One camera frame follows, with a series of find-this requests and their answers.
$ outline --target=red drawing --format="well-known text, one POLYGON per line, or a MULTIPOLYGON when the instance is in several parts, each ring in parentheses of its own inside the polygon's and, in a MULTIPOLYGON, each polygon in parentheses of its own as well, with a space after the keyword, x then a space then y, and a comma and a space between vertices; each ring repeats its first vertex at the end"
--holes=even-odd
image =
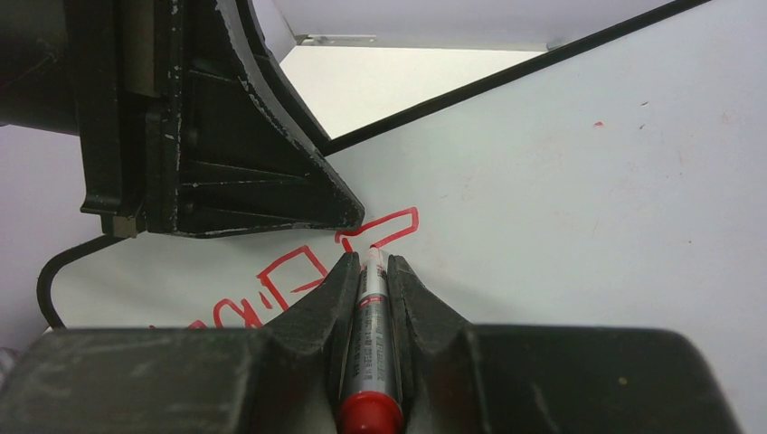
POLYGON ((228 306, 231 310, 234 311, 234 313, 236 313, 242 319, 245 320, 245 327, 258 328, 263 326, 263 324, 261 323, 261 320, 259 319, 259 316, 256 315, 256 312, 253 310, 253 307, 251 307, 251 303, 249 303, 248 300, 244 298, 242 299, 242 309, 240 309, 240 307, 235 305, 234 302, 231 301, 229 298, 224 298, 223 300, 216 303, 216 306, 213 307, 213 321, 215 322, 216 327, 218 328, 223 327, 223 323, 221 321, 221 309, 223 309, 226 306, 228 306))
POLYGON ((392 214, 386 215, 384 217, 381 217, 378 220, 373 220, 372 222, 368 222, 363 224, 360 229, 356 231, 339 231, 336 233, 336 242, 340 242, 342 246, 344 246, 344 250, 346 251, 354 251, 352 249, 352 244, 349 242, 349 238, 356 237, 357 235, 360 235, 361 233, 372 229, 376 226, 379 226, 381 224, 384 224, 390 220, 396 219, 397 217, 403 217, 406 215, 411 216, 411 224, 407 228, 395 232, 387 237, 384 237, 374 243, 371 244, 371 247, 377 247, 382 248, 386 244, 389 244, 392 241, 399 240, 400 238, 404 237, 405 235, 409 235, 415 231, 418 230, 418 209, 416 207, 411 207, 406 210, 394 212, 392 214))
POLYGON ((197 319, 192 324, 188 325, 186 328, 208 328, 208 326, 205 325, 204 322, 197 319))
POLYGON ((259 291, 259 295, 261 296, 261 303, 264 305, 264 307, 271 309, 271 303, 266 298, 266 296, 263 295, 263 292, 259 291))
POLYGON ((317 259, 317 256, 309 248, 309 246, 301 246, 290 253, 282 255, 256 276, 257 278, 259 278, 261 284, 266 289, 269 290, 269 292, 271 293, 271 296, 274 297, 275 300, 277 300, 277 304, 280 307, 282 307, 282 310, 288 310, 289 305, 285 301, 285 298, 280 294, 280 292, 274 286, 274 282, 272 282, 271 278, 269 277, 269 274, 275 269, 277 269, 277 267, 279 267, 280 265, 284 264, 285 262, 291 259, 296 258, 298 255, 301 255, 301 254, 306 256, 309 262, 311 262, 311 264, 314 266, 314 268, 317 269, 317 271, 319 271, 320 278, 318 278, 317 280, 313 280, 307 283, 306 285, 302 285, 298 288, 292 289, 290 292, 296 293, 296 292, 312 289, 316 287, 317 285, 319 285, 320 283, 322 283, 322 280, 325 278, 325 276, 327 276, 327 270, 319 261, 319 259, 317 259))

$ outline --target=red handwriting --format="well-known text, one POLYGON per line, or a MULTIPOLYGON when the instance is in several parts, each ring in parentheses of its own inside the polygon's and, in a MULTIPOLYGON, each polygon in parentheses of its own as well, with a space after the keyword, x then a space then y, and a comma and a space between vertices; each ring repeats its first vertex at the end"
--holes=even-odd
POLYGON ((218 328, 223 327, 223 322, 221 321, 221 309, 224 307, 229 307, 234 313, 244 319, 245 326, 248 328, 258 328, 263 326, 259 316, 256 315, 256 311, 253 310, 253 307, 251 307, 251 303, 248 302, 248 300, 245 298, 242 299, 242 309, 240 309, 240 307, 235 305, 229 298, 225 298, 216 303, 216 306, 213 307, 213 321, 218 328))
MULTIPOLYGON (((149 328, 151 330, 155 330, 157 327, 155 327, 153 325, 150 325, 149 328)), ((186 328, 208 328, 208 326, 205 325, 204 322, 202 322, 199 319, 197 319, 192 324, 188 325, 186 328)))
POLYGON ((297 258, 298 255, 301 255, 301 254, 306 256, 309 262, 311 262, 311 264, 314 266, 314 268, 317 269, 317 271, 320 274, 320 277, 315 280, 312 280, 311 282, 305 285, 292 289, 290 292, 296 293, 296 292, 312 289, 316 287, 317 285, 319 285, 320 283, 322 283, 322 280, 325 279, 325 276, 327 276, 327 270, 325 269, 325 266, 323 266, 322 263, 319 261, 319 259, 317 259, 317 255, 314 254, 314 252, 309 248, 309 246, 301 246, 290 253, 282 255, 256 276, 257 278, 259 278, 259 281, 261 282, 261 284, 266 289, 269 290, 269 292, 271 293, 271 296, 274 297, 275 300, 277 300, 277 304, 280 307, 282 307, 282 310, 288 310, 288 307, 290 307, 290 305, 288 304, 288 302, 285 301, 285 298, 282 296, 282 294, 280 294, 280 292, 274 286, 274 282, 271 280, 269 274, 273 272, 275 269, 277 269, 277 267, 279 267, 280 265, 288 262, 291 259, 297 258))
POLYGON ((391 235, 388 235, 386 237, 381 238, 380 240, 374 242, 371 244, 371 247, 377 247, 382 248, 386 244, 389 244, 392 241, 399 240, 400 238, 404 237, 405 235, 409 235, 415 231, 418 230, 418 209, 414 206, 412 208, 408 208, 406 210, 398 211, 389 215, 386 215, 384 217, 381 217, 378 220, 373 220, 372 222, 365 223, 360 227, 360 229, 356 231, 340 231, 336 233, 336 242, 340 242, 342 246, 344 246, 344 250, 346 251, 354 251, 352 249, 352 244, 349 242, 349 238, 356 237, 360 234, 362 234, 365 231, 368 231, 376 226, 379 226, 381 224, 384 224, 390 220, 396 219, 397 217, 404 217, 404 216, 410 216, 411 217, 411 223, 410 226, 407 228, 395 232, 391 235))
MULTIPOLYGON (((405 210, 401 210, 398 212, 393 212, 389 215, 385 215, 384 217, 381 217, 379 219, 373 220, 371 222, 368 222, 364 225, 362 225, 358 230, 356 231, 339 231, 336 233, 336 243, 340 243, 341 246, 344 248, 344 251, 354 251, 351 244, 351 239, 354 237, 358 237, 367 231, 370 231, 373 228, 379 227, 384 223, 390 222, 392 220, 402 218, 404 221, 408 222, 408 226, 402 230, 399 230, 397 232, 391 233, 380 240, 371 243, 370 245, 372 247, 382 248, 383 246, 389 244, 392 241, 399 240, 402 237, 405 237, 407 235, 410 235, 411 233, 414 233, 418 230, 419 227, 419 216, 418 216, 418 209, 415 207, 407 208, 405 210)), ((296 266, 306 265, 309 264, 311 267, 314 267, 314 269, 317 270, 317 278, 303 284, 297 288, 293 289, 286 289, 288 292, 295 294, 303 291, 309 291, 310 289, 316 288, 322 281, 325 279, 325 276, 327 276, 327 268, 320 262, 320 260, 317 258, 317 255, 312 251, 312 249, 307 246, 301 246, 298 247, 295 250, 292 250, 279 258, 275 259, 268 267, 266 267, 262 272, 258 273, 256 275, 256 278, 258 278, 259 282, 264 286, 271 296, 277 301, 277 304, 279 307, 284 311, 288 310, 290 305, 285 300, 285 298, 282 296, 282 292, 277 288, 277 285, 274 283, 274 274, 275 271, 279 271, 279 274, 284 276, 285 274, 295 274, 296 266)), ((272 303, 269 301, 267 296, 259 291, 260 296, 260 302, 263 304, 265 308, 268 310, 271 310, 273 308, 272 303)), ((228 307, 234 314, 242 318, 245 327, 249 328, 257 328, 263 326, 263 323, 261 322, 258 314, 256 314, 255 309, 251 306, 251 303, 246 299, 243 298, 241 300, 241 307, 235 304, 233 301, 231 301, 229 298, 223 298, 218 303, 215 304, 213 307, 213 322, 215 323, 215 326, 217 328, 223 327, 223 321, 222 321, 222 310, 228 307)), ((208 328, 208 326, 205 324, 205 322, 201 320, 195 320, 192 324, 190 324, 187 328, 208 328)))
POLYGON ((259 291, 259 295, 261 296, 261 303, 264 305, 264 307, 271 310, 271 303, 266 298, 266 296, 263 295, 263 292, 259 291))

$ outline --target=white wall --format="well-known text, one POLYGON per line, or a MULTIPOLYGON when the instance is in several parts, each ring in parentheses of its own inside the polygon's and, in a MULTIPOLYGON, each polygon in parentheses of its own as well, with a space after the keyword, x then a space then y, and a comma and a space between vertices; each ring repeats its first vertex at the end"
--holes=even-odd
POLYGON ((294 34, 375 35, 386 46, 571 42, 668 0, 274 0, 294 34))
POLYGON ((325 131, 338 137, 538 54, 298 46, 281 66, 325 131))
POLYGON ((24 349, 47 327, 35 286, 48 259, 101 234, 84 198, 77 137, 0 127, 0 347, 24 349))
POLYGON ((285 59, 290 50, 296 46, 296 39, 288 28, 288 24, 282 17, 282 13, 272 0, 251 0, 253 9, 264 33, 266 46, 277 58, 277 61, 285 59))

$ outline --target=marker cap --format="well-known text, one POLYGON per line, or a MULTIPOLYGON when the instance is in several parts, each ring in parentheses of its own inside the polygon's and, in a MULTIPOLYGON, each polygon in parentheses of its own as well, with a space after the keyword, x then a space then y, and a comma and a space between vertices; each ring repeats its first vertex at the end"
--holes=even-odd
POLYGON ((397 434, 402 429, 402 411, 385 393, 359 392, 341 406, 338 422, 340 434, 397 434))

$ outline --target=black plastic housing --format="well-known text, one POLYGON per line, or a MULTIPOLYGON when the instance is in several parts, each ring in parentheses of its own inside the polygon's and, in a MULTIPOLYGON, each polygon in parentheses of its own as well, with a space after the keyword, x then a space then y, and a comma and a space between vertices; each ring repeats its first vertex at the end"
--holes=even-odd
POLYGON ((249 0, 8 0, 0 122, 78 134, 105 233, 353 229, 249 0))

